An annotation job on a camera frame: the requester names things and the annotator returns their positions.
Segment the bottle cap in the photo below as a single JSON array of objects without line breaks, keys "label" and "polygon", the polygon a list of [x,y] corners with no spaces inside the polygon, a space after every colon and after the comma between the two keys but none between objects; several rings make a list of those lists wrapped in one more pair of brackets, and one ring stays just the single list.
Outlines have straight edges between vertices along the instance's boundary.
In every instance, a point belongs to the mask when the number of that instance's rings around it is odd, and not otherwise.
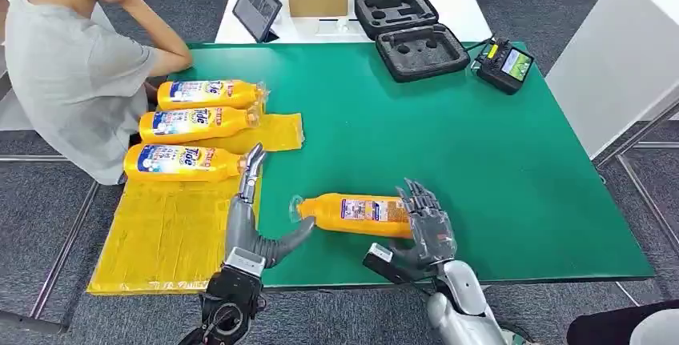
[{"label": "bottle cap", "polygon": [[259,102],[255,102],[249,109],[245,110],[245,120],[249,127],[259,126],[260,107]]},{"label": "bottle cap", "polygon": [[238,159],[238,172],[242,174],[247,167],[247,154],[240,156]]},{"label": "bottle cap", "polygon": [[302,215],[299,212],[299,205],[301,205],[302,202],[304,202],[304,199],[299,195],[293,195],[290,200],[287,211],[290,215],[290,221],[293,223],[298,223],[302,220]]},{"label": "bottle cap", "polygon": [[257,82],[257,102],[261,104],[262,114],[266,109],[267,100],[269,99],[269,93],[271,93],[263,81]]}]

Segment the tablet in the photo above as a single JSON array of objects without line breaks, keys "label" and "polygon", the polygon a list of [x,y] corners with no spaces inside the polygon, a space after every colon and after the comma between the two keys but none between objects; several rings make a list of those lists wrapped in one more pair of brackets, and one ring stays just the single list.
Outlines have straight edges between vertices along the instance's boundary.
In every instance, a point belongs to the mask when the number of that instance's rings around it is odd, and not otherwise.
[{"label": "tablet", "polygon": [[261,43],[269,36],[271,24],[281,7],[283,4],[279,0],[237,0],[233,14],[257,43]]}]

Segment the person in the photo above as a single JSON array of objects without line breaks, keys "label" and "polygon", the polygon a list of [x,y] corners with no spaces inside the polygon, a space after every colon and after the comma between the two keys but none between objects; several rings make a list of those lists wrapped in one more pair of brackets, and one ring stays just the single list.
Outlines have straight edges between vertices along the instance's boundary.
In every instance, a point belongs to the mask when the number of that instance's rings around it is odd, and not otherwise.
[{"label": "person", "polygon": [[148,110],[145,82],[188,68],[186,43],[144,0],[119,4],[149,34],[142,46],[91,20],[98,0],[12,0],[6,62],[34,129],[103,185],[124,181],[123,159]]},{"label": "person", "polygon": [[679,299],[581,315],[569,326],[568,345],[679,343]]}]

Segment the foam insert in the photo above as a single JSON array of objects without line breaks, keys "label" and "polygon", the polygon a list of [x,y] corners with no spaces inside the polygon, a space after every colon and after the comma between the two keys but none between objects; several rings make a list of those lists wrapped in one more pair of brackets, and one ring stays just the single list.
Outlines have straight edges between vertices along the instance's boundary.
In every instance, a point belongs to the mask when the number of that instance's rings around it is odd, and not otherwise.
[{"label": "foam insert", "polygon": [[439,23],[380,34],[376,46],[397,82],[463,70],[471,61],[450,29]]},{"label": "foam insert", "polygon": [[429,0],[354,0],[354,10],[372,40],[381,33],[439,21],[439,14]]}]

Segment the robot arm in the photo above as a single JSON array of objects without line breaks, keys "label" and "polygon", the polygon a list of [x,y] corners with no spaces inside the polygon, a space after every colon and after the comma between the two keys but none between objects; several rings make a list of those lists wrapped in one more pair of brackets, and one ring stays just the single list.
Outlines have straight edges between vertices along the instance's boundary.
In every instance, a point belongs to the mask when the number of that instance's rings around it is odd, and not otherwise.
[{"label": "robot arm", "polygon": [[238,193],[227,214],[226,255],[200,295],[201,326],[179,345],[235,345],[250,331],[266,302],[260,295],[262,272],[274,267],[306,238],[315,225],[307,218],[281,239],[267,239],[255,227],[255,185],[266,153],[258,143],[247,155]]},{"label": "robot arm", "polygon": [[259,234],[255,227],[255,212],[252,210],[252,203],[255,201],[255,185],[264,157],[266,157],[266,152],[261,143],[258,143],[247,154],[239,191],[233,196],[229,206],[224,259],[226,260],[233,248],[240,247],[264,257],[265,267],[269,268],[278,264],[311,234],[315,218],[302,220],[295,231],[281,239],[267,239]]},{"label": "robot arm", "polygon": [[417,182],[405,182],[411,195],[396,190],[408,211],[415,246],[388,250],[375,243],[364,264],[395,283],[418,279],[399,269],[398,263],[433,275],[436,293],[429,297],[427,314],[445,345],[506,345],[474,270],[453,259],[457,245],[448,213],[431,191]]}]

